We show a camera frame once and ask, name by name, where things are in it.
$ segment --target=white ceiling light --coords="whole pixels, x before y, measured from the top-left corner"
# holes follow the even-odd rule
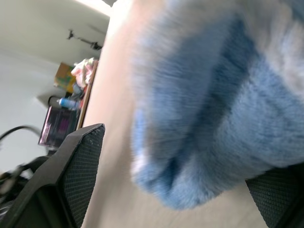
[[[111,16],[112,8],[102,0],[76,0],[90,8],[93,8],[107,16]]]

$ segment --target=plush material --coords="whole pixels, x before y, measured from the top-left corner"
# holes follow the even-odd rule
[[[304,162],[301,2],[165,0],[132,58],[137,185],[188,209]]]

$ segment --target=light blue fur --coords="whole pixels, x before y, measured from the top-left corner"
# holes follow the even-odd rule
[[[176,22],[165,18],[163,26]],[[162,41],[146,39],[151,51]],[[138,62],[149,65],[144,56]],[[303,102],[237,15],[212,21],[155,64],[153,83],[135,83],[145,96],[137,97],[132,147],[135,163],[146,163],[133,177],[167,206],[193,208],[271,168],[304,162]]]

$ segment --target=black cable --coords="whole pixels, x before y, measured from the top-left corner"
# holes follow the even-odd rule
[[[32,131],[33,133],[35,133],[36,135],[38,135],[38,137],[40,137],[40,130],[34,128],[34,127],[31,127],[31,126],[19,126],[19,127],[14,127],[10,130],[8,130],[7,132],[5,132],[4,134],[2,134],[0,136],[0,141],[2,139],[4,139],[6,136],[8,136],[9,134],[15,132],[15,131],[18,131],[20,129],[26,129],[26,130],[29,130],[29,131]]]

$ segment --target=desk surface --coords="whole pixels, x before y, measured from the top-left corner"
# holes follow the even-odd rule
[[[96,185],[84,228],[266,228],[245,184],[190,211],[172,211],[131,182],[133,98],[128,60],[134,37],[162,0],[119,0],[113,7],[84,125],[105,124]]]

